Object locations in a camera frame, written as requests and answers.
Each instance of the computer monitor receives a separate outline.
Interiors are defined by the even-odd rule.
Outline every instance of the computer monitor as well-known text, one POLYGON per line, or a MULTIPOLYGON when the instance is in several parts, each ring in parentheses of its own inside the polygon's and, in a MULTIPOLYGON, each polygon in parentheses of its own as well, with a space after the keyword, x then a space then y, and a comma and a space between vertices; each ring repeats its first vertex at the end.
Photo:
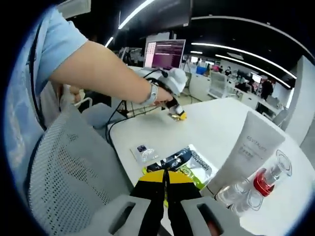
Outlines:
MULTIPOLYGON (((121 9, 121 23, 145 0, 125 1, 121 9)), ((186 27, 191 22, 192 1, 190 0, 155 0, 143 8, 128 23, 132 34, 144 37, 177 27, 186 27)))
POLYGON ((256 75, 256 74, 254 74, 254 73, 252 73, 252 79, 253 79, 255 82, 259 83, 259 84, 260 84, 260 82, 261 82, 261 76, 256 75))
POLYGON ((145 67, 172 69, 181 65, 186 40, 149 42, 145 67))

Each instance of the light blue shirt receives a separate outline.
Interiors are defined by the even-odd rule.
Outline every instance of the light blue shirt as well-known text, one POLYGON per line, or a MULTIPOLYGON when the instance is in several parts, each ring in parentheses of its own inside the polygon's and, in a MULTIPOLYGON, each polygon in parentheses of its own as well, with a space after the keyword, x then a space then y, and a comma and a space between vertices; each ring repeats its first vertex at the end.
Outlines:
MULTIPOLYGON (((87 41, 73 23, 67 22, 54 7, 47 10, 40 21, 42 24, 34 62, 37 99, 53 71, 87 41)), ((7 159, 17 190, 24 200, 23 183, 27 176, 30 156, 44 133, 32 108, 28 66, 30 48, 38 25, 34 27, 17 58, 6 94, 4 113, 7 159)))

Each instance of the snack package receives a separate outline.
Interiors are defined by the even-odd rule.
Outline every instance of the snack package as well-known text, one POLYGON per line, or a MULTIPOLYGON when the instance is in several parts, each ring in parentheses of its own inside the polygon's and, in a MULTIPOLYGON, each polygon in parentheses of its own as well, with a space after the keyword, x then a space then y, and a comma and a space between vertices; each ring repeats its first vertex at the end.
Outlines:
POLYGON ((157 152, 148 145, 137 145, 131 149, 131 152, 140 166, 144 166, 146 162, 158 158, 157 152))
POLYGON ((144 167, 142 172, 146 174, 162 169, 184 173, 192 179, 199 190, 207 186, 218 171, 193 145, 189 145, 166 159, 144 167))

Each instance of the transparent container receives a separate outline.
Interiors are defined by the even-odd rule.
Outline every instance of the transparent container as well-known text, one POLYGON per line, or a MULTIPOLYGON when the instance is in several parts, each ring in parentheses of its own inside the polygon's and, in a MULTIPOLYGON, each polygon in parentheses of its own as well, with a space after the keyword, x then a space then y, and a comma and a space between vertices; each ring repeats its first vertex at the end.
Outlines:
POLYGON ((280 150, 276 152, 275 164, 266 169, 263 168, 257 172, 253 181, 254 187, 264 196, 267 197, 275 187, 284 179, 292 175, 292 164, 289 158, 280 150))
POLYGON ((250 186, 249 180, 244 178, 222 188, 216 194, 215 199, 228 207, 241 200, 248 193, 250 186))
POLYGON ((251 189, 243 200, 233 204, 230 209, 241 217, 249 210, 258 211, 262 205, 262 201, 263 196, 261 193, 255 189, 251 189))

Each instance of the person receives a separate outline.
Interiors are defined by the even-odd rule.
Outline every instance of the person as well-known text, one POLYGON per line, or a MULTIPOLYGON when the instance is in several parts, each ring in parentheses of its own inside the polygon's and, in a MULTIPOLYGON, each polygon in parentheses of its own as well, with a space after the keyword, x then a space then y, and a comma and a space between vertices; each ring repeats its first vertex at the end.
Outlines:
POLYGON ((260 97, 267 100, 267 97, 274 92, 273 81, 267 79, 261 85, 261 95, 260 97))
POLYGON ((232 74, 231 67, 228 66, 227 69, 225 70, 225 75, 229 76, 230 74, 232 74))
POLYGON ((173 99, 167 91, 130 70, 109 49, 89 41, 56 7, 46 10, 17 57, 4 108, 7 160, 24 203, 27 202, 24 183, 31 156, 46 129, 39 122, 33 101, 40 108, 39 97, 48 81, 134 103, 173 99))
POLYGON ((68 104, 76 104, 84 97, 83 89, 49 81, 40 93, 40 106, 45 126, 49 127, 68 104))
POLYGON ((255 81, 253 79, 250 79, 249 82, 247 83, 248 85, 248 88, 249 88, 249 92, 251 93, 255 93, 255 87, 254 87, 254 84, 255 81))
POLYGON ((210 64, 207 65, 206 71, 203 73, 204 76, 209 76, 210 75, 210 64))

